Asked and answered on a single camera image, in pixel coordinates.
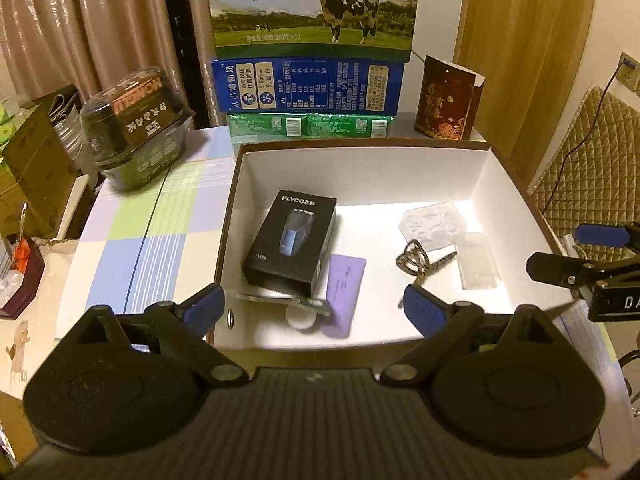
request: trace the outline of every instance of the cow image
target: cow image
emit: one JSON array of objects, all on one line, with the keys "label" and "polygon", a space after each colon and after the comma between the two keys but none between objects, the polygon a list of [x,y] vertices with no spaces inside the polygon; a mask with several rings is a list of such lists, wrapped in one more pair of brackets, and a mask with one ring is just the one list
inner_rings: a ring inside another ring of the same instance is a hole
[{"label": "cow image", "polygon": [[334,34],[332,43],[340,43],[342,22],[360,23],[362,40],[365,43],[367,34],[374,38],[380,0],[320,0],[322,15]]}]

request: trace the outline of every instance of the electrical outlet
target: electrical outlet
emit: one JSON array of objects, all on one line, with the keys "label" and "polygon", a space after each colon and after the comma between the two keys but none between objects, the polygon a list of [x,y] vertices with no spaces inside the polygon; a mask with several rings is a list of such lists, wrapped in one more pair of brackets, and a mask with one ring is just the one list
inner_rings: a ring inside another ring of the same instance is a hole
[{"label": "electrical outlet", "polygon": [[620,54],[620,63],[622,63],[625,59],[628,59],[631,63],[634,64],[634,68],[623,65],[618,70],[618,75],[616,79],[620,81],[624,86],[629,88],[632,92],[640,91],[640,63],[638,63],[634,58],[632,58],[626,52]]}]

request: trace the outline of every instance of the beige curtain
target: beige curtain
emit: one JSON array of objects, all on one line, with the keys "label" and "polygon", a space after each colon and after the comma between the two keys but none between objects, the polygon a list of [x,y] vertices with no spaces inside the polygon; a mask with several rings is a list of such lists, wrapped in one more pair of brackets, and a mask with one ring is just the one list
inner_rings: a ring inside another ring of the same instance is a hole
[{"label": "beige curtain", "polygon": [[189,3],[191,5],[191,17],[193,19],[193,30],[196,35],[198,57],[200,58],[202,81],[205,94],[207,95],[209,120],[212,126],[226,124],[226,115],[220,113],[214,105],[218,100],[216,98],[216,89],[213,86],[211,61],[216,57],[216,50],[213,44],[209,0],[189,0]]},{"label": "beige curtain", "polygon": [[164,0],[0,0],[0,41],[16,92],[75,83],[83,100],[136,69],[180,69]]},{"label": "beige curtain", "polygon": [[524,184],[574,83],[594,0],[464,0],[456,63],[486,76],[476,129]]}]

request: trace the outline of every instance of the white cardboard box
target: white cardboard box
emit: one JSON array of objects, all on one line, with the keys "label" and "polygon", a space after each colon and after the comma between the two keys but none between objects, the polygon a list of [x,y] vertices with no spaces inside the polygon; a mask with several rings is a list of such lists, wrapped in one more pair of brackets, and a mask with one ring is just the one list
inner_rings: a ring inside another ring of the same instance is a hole
[{"label": "white cardboard box", "polygon": [[[524,303],[542,309],[571,300],[568,290],[533,282],[525,266],[536,251],[556,252],[555,238],[486,143],[427,139],[300,140],[242,147],[227,204],[215,282],[226,292],[277,292],[249,285],[241,264],[281,189],[334,196],[337,222],[330,253],[367,260],[347,339],[315,330],[300,333],[284,319],[284,307],[226,299],[234,314],[217,323],[221,349],[303,350],[372,346],[420,339],[398,309],[412,277],[396,267],[405,240],[398,224],[408,209],[452,201],[469,232],[483,232],[501,276],[491,290],[463,290],[453,263],[425,288],[447,303],[473,301],[486,312],[511,313]],[[453,250],[430,253],[439,258]],[[326,269],[316,296],[324,298]]]}]

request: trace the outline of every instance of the electric shaver image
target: electric shaver image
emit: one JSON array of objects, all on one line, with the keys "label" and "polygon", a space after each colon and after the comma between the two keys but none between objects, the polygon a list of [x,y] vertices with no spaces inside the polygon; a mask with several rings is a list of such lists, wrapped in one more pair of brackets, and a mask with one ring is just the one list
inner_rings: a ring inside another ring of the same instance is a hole
[{"label": "electric shaver image", "polygon": [[316,216],[311,211],[292,209],[284,224],[280,238],[280,254],[293,256],[297,254],[308,238]]}]

